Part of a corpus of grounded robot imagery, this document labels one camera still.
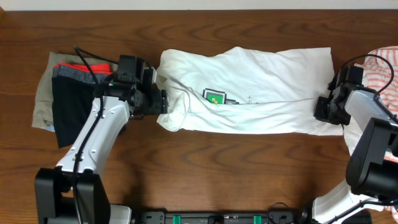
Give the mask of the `white t-shirt with pixel logo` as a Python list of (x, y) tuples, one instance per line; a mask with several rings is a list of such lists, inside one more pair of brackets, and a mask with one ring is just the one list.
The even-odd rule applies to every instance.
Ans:
[(234, 47), (213, 57), (165, 50), (156, 82), (169, 106), (157, 121), (172, 132), (340, 136), (341, 127), (313, 116), (333, 74), (328, 47), (276, 53)]

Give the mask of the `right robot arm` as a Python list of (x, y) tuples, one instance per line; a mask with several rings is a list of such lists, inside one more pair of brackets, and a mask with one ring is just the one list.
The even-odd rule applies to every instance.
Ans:
[(397, 205), (397, 118), (377, 92), (362, 84), (364, 70), (346, 66), (332, 79), (327, 98), (319, 97), (314, 117), (347, 125), (356, 121), (362, 135), (349, 159), (345, 179), (302, 212), (300, 223), (344, 223), (364, 209)]

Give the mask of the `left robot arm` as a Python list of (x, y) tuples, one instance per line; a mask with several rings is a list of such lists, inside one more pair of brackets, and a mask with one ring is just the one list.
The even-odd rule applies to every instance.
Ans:
[(90, 115), (53, 169), (35, 176), (39, 223), (131, 223), (132, 210), (111, 204), (101, 176), (116, 137), (135, 115), (167, 113), (167, 94), (156, 71), (139, 57), (121, 55), (116, 73), (95, 82)]

